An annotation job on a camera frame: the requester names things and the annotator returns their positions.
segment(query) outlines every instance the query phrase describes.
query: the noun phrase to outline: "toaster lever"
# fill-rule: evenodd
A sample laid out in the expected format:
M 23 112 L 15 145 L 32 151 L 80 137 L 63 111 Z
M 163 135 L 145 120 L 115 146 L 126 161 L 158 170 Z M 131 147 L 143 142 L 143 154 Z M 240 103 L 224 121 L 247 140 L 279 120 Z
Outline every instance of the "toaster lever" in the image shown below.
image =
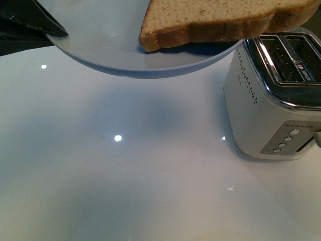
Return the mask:
M 315 132 L 313 134 L 313 137 L 315 139 L 315 142 L 316 142 L 317 146 L 321 148 L 321 131 Z

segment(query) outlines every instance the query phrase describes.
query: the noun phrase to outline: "toaster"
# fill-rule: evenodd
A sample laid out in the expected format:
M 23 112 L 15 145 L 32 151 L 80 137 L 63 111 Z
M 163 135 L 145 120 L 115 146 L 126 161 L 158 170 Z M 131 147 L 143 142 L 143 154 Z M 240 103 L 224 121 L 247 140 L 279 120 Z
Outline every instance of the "toaster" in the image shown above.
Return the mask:
M 247 39 L 235 50 L 224 98 L 238 148 L 294 160 L 321 147 L 321 41 L 304 28 Z

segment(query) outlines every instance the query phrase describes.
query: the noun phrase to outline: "bread slice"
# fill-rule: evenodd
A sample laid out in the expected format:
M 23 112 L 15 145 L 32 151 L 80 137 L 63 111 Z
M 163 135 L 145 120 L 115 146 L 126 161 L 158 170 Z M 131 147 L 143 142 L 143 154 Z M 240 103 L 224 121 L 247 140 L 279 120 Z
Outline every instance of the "bread slice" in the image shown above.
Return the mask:
M 288 31 L 321 0 L 151 0 L 139 42 L 146 51 L 189 42 L 228 42 Z

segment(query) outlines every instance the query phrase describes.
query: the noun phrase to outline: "countertop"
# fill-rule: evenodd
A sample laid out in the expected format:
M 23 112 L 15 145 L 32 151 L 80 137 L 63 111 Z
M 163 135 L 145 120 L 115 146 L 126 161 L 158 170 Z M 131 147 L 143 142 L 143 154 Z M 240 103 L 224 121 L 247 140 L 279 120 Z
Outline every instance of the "countertop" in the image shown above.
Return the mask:
M 53 46 L 0 57 L 1 240 L 321 240 L 321 150 L 238 151 L 232 55 L 166 79 L 104 74 Z

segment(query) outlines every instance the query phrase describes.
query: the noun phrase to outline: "white plate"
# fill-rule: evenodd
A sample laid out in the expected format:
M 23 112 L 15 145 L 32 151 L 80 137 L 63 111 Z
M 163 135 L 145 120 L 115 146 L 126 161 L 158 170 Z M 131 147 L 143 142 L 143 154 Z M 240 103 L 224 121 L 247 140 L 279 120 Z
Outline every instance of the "white plate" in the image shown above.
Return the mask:
M 232 52 L 233 43 L 187 44 L 146 53 L 138 35 L 150 0 L 39 0 L 69 36 L 49 39 L 93 69 L 118 76 L 164 78 L 194 72 Z

